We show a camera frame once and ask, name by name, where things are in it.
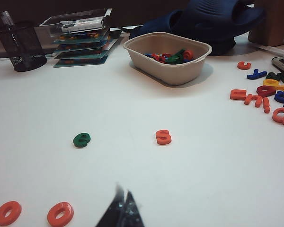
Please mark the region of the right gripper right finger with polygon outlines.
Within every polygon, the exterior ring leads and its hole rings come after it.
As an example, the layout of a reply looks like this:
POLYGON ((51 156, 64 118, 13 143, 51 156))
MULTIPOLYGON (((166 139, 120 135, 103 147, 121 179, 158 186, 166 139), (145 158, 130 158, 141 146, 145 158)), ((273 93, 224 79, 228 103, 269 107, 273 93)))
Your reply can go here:
POLYGON ((133 194, 128 191, 123 213, 124 227, 145 227, 133 194))

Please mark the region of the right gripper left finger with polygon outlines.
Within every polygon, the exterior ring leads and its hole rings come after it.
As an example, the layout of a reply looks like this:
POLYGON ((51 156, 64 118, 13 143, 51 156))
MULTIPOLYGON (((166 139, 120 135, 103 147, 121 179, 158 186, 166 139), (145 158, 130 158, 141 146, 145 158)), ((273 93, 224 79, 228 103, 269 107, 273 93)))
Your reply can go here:
POLYGON ((115 196, 98 222, 99 227, 117 227, 124 210, 124 190, 116 185, 115 196))

